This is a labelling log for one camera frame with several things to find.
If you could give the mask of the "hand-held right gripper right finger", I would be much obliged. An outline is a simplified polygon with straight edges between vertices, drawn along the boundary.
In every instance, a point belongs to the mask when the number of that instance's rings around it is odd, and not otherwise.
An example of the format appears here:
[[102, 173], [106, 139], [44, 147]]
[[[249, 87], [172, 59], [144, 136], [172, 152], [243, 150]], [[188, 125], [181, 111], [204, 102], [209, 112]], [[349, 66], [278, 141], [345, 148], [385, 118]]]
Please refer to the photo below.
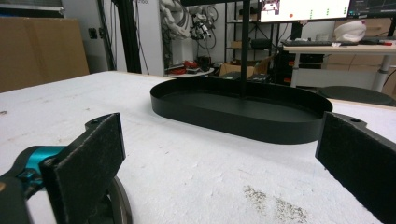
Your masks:
[[396, 224], [396, 143], [360, 119], [327, 112], [316, 158], [379, 221]]

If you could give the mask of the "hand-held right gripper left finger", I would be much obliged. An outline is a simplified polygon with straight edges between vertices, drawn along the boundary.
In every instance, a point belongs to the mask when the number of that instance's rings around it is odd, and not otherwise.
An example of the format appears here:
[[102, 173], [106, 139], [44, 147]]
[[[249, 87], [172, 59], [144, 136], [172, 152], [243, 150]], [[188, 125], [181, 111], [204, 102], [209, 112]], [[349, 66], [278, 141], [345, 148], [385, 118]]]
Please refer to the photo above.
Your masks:
[[84, 224], [125, 159], [118, 113], [86, 123], [86, 131], [40, 171], [58, 224]]

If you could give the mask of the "white height-adjustable desk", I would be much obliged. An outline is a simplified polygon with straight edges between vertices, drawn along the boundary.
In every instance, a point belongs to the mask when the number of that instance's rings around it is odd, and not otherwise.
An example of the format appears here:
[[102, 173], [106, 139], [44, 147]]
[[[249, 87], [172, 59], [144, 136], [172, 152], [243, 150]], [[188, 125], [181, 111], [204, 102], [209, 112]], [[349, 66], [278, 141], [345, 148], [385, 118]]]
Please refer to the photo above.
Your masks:
[[[295, 54], [290, 85], [295, 87], [353, 86], [381, 92], [389, 74], [396, 45], [357, 45], [357, 46], [284, 46], [283, 50]], [[324, 54], [340, 58], [342, 55], [382, 56], [382, 63], [375, 71], [350, 71], [300, 68], [302, 54]]]

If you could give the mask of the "white foam table mat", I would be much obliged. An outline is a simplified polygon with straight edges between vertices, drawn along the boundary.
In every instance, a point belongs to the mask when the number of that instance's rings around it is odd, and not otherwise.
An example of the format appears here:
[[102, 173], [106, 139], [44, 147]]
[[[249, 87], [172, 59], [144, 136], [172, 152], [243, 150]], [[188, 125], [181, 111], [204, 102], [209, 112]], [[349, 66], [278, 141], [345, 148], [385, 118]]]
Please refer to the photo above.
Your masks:
[[152, 111], [159, 78], [103, 72], [0, 93], [0, 174], [31, 146], [63, 146], [119, 113], [119, 179], [134, 224], [380, 224], [316, 159]]

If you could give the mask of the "black keyboard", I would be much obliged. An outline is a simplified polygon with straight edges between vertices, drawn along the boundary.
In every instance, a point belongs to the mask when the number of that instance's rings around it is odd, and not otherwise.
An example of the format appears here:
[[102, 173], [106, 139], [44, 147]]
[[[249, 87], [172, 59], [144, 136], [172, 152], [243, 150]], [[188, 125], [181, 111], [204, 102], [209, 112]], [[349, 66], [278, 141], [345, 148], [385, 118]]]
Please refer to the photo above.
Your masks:
[[283, 46], [288, 47], [340, 47], [340, 46], [357, 46], [359, 43], [350, 41], [332, 42], [332, 41], [303, 41], [303, 40], [285, 40], [281, 42]]

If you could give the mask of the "white cap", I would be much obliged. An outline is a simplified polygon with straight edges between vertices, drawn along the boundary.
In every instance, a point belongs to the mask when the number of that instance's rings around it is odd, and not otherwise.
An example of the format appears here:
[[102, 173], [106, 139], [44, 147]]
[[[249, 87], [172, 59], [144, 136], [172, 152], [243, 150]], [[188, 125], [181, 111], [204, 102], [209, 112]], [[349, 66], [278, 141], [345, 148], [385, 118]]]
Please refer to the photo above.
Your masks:
[[335, 28], [336, 41], [359, 42], [365, 36], [367, 27], [365, 21], [351, 21]]

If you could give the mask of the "black oval tray stand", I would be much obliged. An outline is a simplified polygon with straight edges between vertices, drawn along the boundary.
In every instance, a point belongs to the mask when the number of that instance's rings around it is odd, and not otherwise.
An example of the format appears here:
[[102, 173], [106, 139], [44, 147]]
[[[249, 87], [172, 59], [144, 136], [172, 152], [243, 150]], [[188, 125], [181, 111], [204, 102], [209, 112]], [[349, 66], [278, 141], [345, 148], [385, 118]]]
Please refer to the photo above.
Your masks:
[[152, 110], [165, 118], [249, 139], [296, 145], [319, 139], [332, 103], [313, 92], [248, 81], [250, 0], [243, 2], [241, 77], [171, 79], [150, 90]]

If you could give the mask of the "small round white table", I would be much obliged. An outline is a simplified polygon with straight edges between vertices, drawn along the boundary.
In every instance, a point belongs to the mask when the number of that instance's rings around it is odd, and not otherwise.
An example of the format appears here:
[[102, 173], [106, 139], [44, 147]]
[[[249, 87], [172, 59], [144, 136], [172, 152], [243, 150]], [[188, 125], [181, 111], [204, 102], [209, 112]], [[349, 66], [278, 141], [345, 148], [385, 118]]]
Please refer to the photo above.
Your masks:
[[174, 77], [174, 78], [180, 78], [180, 77], [204, 77], [208, 76], [214, 71], [213, 68], [209, 68], [207, 71], [197, 71], [196, 73], [189, 73], [187, 69], [184, 68], [178, 68], [178, 69], [172, 69], [168, 71], [165, 75], [167, 77]]

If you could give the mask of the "black metal shelf rack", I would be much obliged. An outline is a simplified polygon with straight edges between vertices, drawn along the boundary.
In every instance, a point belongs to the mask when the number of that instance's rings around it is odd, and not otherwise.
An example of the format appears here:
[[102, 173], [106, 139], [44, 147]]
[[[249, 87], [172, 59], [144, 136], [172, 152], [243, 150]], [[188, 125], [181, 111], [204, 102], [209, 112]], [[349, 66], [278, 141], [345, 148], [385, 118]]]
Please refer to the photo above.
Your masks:
[[[272, 55], [276, 47], [276, 26], [261, 22], [264, 0], [250, 0], [247, 25], [247, 58], [260, 60]], [[236, 62], [242, 57], [243, 3], [232, 1], [225, 4], [224, 53], [225, 62]]]

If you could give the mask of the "computer monitor with dark screen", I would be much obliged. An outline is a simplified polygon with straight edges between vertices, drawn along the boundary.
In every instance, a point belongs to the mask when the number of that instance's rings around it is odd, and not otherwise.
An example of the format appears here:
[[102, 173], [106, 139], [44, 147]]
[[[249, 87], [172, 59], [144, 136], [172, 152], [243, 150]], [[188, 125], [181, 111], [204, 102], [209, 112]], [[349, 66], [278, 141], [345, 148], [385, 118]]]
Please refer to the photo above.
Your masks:
[[396, 0], [350, 0], [349, 19], [396, 17]]

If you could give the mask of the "open cardboard box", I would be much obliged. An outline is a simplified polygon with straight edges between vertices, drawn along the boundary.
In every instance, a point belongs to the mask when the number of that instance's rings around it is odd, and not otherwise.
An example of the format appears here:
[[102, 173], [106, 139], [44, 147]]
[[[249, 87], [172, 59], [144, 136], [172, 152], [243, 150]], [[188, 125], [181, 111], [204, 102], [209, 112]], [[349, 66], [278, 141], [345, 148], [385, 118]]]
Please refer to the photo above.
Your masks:
[[[247, 77], [253, 75], [265, 75], [268, 73], [270, 62], [273, 60], [272, 56], [265, 57], [260, 61], [247, 62]], [[219, 70], [219, 75], [225, 77], [228, 75], [239, 77], [241, 72], [241, 65], [237, 62], [224, 63]]]

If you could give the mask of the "computer monitor with white screen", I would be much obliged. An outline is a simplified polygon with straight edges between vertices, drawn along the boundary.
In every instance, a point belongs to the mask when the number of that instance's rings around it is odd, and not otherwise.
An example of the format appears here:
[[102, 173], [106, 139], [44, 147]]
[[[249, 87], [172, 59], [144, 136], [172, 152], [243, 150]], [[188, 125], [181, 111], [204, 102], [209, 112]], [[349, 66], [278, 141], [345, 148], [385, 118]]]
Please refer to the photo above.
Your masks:
[[260, 0], [260, 22], [344, 19], [350, 0]]

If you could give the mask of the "black metal frame stand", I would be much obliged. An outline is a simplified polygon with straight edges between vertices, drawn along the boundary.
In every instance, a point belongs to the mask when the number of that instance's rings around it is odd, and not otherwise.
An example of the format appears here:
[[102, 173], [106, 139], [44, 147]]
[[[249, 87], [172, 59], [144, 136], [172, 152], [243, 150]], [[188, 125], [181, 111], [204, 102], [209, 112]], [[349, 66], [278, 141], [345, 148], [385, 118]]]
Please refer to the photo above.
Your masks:
[[120, 32], [124, 48], [127, 71], [130, 73], [142, 72], [137, 28], [134, 21], [133, 0], [112, 0], [118, 9]]

